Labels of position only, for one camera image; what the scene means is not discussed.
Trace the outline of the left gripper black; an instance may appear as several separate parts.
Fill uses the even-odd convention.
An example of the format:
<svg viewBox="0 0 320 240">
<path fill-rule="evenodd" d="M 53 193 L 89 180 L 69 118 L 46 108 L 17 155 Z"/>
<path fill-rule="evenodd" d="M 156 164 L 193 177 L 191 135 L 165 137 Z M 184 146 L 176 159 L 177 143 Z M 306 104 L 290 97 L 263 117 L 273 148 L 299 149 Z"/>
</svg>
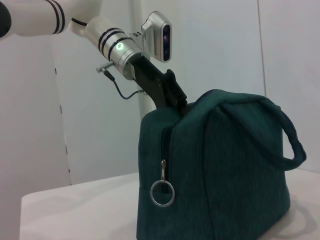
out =
<svg viewBox="0 0 320 240">
<path fill-rule="evenodd" d="M 152 99 L 156 107 L 172 107 L 181 115 L 187 111 L 187 95 L 177 83 L 175 73 L 162 73 L 145 56 L 131 61 L 134 81 Z"/>
</svg>

